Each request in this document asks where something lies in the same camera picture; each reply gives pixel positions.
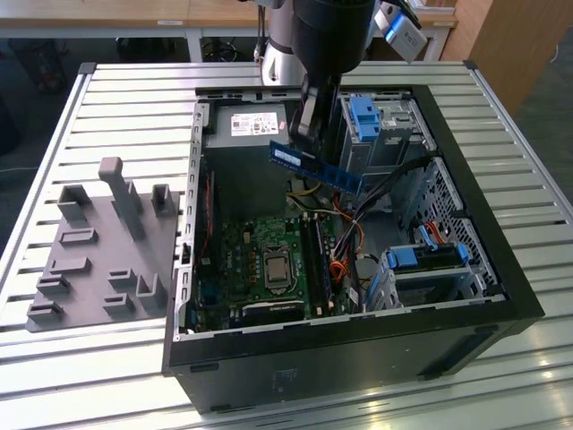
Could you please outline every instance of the label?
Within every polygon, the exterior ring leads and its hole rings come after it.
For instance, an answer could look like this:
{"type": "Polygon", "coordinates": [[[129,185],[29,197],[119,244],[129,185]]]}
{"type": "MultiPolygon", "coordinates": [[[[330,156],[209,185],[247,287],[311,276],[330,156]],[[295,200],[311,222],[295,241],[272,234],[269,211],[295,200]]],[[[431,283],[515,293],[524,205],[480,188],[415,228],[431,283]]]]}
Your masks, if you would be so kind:
{"type": "Polygon", "coordinates": [[[158,21],[158,25],[183,25],[183,21],[158,21]]]}
{"type": "Polygon", "coordinates": [[[298,369],[277,370],[272,375],[272,390],[276,394],[283,394],[289,391],[294,385],[298,376],[298,369]]]}
{"type": "Polygon", "coordinates": [[[231,136],[260,136],[264,134],[278,134],[276,112],[231,116],[231,136]]]}
{"type": "Polygon", "coordinates": [[[277,157],[278,159],[283,159],[287,163],[294,164],[297,167],[301,167],[301,159],[298,159],[297,157],[287,154],[282,150],[275,150],[275,157],[277,157]]]}
{"type": "Polygon", "coordinates": [[[358,305],[358,293],[354,288],[350,288],[348,290],[348,295],[350,296],[350,300],[355,302],[355,305],[358,305]]]}

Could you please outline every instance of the aluminum extrusion table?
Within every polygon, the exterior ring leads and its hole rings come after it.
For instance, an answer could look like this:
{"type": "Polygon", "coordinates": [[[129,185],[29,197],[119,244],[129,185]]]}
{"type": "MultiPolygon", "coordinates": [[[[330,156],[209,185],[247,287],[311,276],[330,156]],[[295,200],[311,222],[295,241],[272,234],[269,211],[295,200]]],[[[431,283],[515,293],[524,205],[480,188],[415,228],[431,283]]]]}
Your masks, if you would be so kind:
{"type": "Polygon", "coordinates": [[[97,181],[98,163],[118,156],[140,193],[158,182],[183,193],[194,89],[260,85],[251,64],[102,64],[76,79],[0,261],[2,428],[427,430],[573,423],[569,203],[477,71],[460,63],[369,63],[344,82],[430,86],[545,319],[448,378],[203,417],[176,380],[160,374],[164,319],[26,332],[63,184],[82,183],[89,195],[109,193],[97,181]]]}

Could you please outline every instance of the cardboard box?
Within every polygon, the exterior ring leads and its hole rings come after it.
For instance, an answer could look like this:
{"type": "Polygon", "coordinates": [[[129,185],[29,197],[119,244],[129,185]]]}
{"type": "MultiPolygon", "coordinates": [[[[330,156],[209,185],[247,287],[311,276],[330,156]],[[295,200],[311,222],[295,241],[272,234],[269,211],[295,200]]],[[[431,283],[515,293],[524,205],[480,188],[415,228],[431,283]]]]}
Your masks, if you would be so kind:
{"type": "Polygon", "coordinates": [[[428,7],[455,7],[458,0],[422,0],[428,7]]]}

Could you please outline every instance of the green circuit board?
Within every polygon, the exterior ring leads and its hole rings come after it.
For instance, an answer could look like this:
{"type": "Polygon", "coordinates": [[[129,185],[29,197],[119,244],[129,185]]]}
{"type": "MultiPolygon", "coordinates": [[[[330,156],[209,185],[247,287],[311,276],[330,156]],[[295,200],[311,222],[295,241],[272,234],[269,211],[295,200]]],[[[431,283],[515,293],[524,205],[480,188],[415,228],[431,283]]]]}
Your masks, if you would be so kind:
{"type": "MultiPolygon", "coordinates": [[[[229,315],[253,303],[300,300],[305,318],[311,317],[300,222],[296,217],[223,225],[217,279],[201,283],[205,306],[198,315],[209,330],[228,328],[229,315]],[[269,288],[269,260],[281,253],[286,255],[289,281],[284,288],[269,288]]],[[[321,229],[328,250],[335,241],[330,216],[321,219],[321,229]]]]}

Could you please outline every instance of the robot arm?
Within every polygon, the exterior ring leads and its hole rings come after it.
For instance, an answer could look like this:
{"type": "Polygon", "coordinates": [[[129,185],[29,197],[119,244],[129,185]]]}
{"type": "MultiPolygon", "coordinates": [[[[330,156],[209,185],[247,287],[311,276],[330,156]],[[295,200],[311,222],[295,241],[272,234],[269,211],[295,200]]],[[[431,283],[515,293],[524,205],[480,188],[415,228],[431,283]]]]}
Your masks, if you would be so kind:
{"type": "MultiPolygon", "coordinates": [[[[290,125],[290,133],[299,149],[313,154],[321,152],[342,74],[360,64],[376,28],[408,62],[417,57],[426,43],[405,0],[255,2],[272,9],[270,44],[280,51],[280,58],[265,58],[263,75],[266,76],[267,68],[269,75],[275,77],[280,70],[300,82],[301,73],[297,70],[303,67],[306,71],[301,107],[290,125]]],[[[286,83],[284,78],[272,81],[286,83]]]]}

